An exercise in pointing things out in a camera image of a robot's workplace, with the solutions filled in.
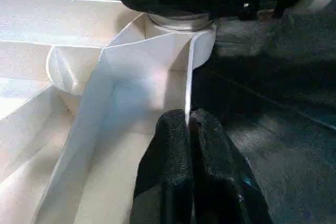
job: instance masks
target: white divider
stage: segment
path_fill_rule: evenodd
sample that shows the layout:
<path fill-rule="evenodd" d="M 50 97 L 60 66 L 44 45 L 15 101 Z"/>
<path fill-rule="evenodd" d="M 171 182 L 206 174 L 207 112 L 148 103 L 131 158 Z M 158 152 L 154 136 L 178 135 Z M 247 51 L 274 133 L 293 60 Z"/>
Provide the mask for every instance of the white divider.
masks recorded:
<path fill-rule="evenodd" d="M 139 13 L 118 1 L 100 0 L 0 0 L 0 6 L 0 224 L 25 224 L 32 222 L 47 185 L 52 188 L 50 176 L 72 126 L 71 114 L 102 47 Z M 65 204 L 69 209 L 80 202 L 78 185 L 86 180 L 77 175 L 89 173 L 88 157 L 114 88 L 100 68 L 82 102 L 81 119 L 72 127 L 83 142 L 68 141 L 60 161 L 68 164 L 59 166 L 65 173 L 74 173 L 69 178 L 75 180 L 64 180 L 70 186 L 59 192 L 72 192 Z M 54 178 L 64 176 L 57 171 Z"/>
<path fill-rule="evenodd" d="M 31 222 L 71 123 L 52 86 L 0 121 L 0 224 Z"/>
<path fill-rule="evenodd" d="M 47 58 L 47 74 L 72 114 L 95 68 L 101 48 L 54 46 Z"/>
<path fill-rule="evenodd" d="M 192 69 L 209 58 L 214 28 L 144 40 L 148 31 L 164 32 L 144 15 L 133 22 L 116 46 L 103 48 L 32 223 L 128 223 L 138 164 L 159 116 L 189 113 Z"/>
<path fill-rule="evenodd" d="M 0 41 L 0 224 L 31 222 L 72 124 L 46 72 L 50 48 Z"/>
<path fill-rule="evenodd" d="M 139 13 L 120 1 L 0 0 L 0 40 L 104 47 Z"/>

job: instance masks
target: white plastic panel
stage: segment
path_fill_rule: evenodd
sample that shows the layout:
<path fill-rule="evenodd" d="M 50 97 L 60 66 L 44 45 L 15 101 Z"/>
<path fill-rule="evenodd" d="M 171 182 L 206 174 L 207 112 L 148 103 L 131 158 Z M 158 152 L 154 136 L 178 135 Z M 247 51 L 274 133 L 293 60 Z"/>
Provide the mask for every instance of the white plastic panel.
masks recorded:
<path fill-rule="evenodd" d="M 171 31 L 118 1 L 0 5 L 0 94 L 14 104 L 0 107 L 0 224 L 128 223 L 156 122 L 170 109 L 188 121 L 215 29 Z"/>
<path fill-rule="evenodd" d="M 120 1 L 0 0 L 0 6 L 0 40 L 47 45 L 103 47 L 138 16 Z"/>
<path fill-rule="evenodd" d="M 192 59 L 198 67 L 209 58 L 214 29 L 164 34 L 146 17 L 134 22 L 102 50 L 34 223 L 128 223 L 158 118 L 171 109 L 189 114 Z M 148 30 L 163 35 L 142 39 Z"/>

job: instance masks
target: dark surface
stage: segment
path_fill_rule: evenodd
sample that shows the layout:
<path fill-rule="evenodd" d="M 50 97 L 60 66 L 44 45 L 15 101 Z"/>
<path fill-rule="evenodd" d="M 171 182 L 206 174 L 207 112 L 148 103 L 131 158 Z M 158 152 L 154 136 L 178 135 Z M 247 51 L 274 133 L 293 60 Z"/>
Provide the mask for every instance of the dark surface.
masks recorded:
<path fill-rule="evenodd" d="M 197 223 L 271 224 L 253 172 L 222 125 L 203 110 L 190 125 Z"/>
<path fill-rule="evenodd" d="M 315 91 L 304 89 L 295 79 L 304 73 L 291 75 L 282 69 L 283 75 L 293 81 L 292 86 L 296 83 L 301 89 L 301 95 L 296 95 L 294 87 L 285 88 L 288 79 L 259 79 L 272 73 L 263 67 L 271 66 L 263 65 L 270 59 L 259 60 L 217 59 L 215 64 L 208 62 L 195 70 L 193 107 L 220 119 L 250 163 L 274 223 L 335 223 L 335 112 L 334 105 L 327 105 L 333 96 L 318 99 L 320 105 L 316 100 L 298 105 L 296 98 L 302 99 L 305 94 L 310 97 L 311 92 L 323 90 L 322 86 Z M 249 73 L 255 66 L 258 71 Z M 284 95 L 286 105 L 279 102 Z"/>

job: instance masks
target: white plastic tray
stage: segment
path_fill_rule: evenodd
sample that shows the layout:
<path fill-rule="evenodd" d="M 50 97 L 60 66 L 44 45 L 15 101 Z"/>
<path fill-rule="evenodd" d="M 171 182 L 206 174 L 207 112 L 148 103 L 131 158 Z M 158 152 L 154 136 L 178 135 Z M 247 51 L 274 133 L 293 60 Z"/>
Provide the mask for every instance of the white plastic tray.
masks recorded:
<path fill-rule="evenodd" d="M 171 31 L 118 1 L 0 6 L 0 224 L 128 223 L 156 122 L 188 122 L 215 28 Z"/>

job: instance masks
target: white compartment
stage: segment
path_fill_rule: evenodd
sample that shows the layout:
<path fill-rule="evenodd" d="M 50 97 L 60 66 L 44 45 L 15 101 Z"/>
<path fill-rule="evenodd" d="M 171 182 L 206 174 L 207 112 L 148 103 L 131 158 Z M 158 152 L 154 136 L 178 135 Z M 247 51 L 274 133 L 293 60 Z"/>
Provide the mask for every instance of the white compartment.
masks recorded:
<path fill-rule="evenodd" d="M 128 223 L 156 122 L 188 121 L 215 29 L 173 32 L 118 1 L 0 6 L 0 224 Z"/>
<path fill-rule="evenodd" d="M 142 15 L 103 48 L 34 223 L 128 223 L 156 122 L 170 109 L 188 120 L 192 70 L 215 39 L 213 28 L 167 32 Z"/>

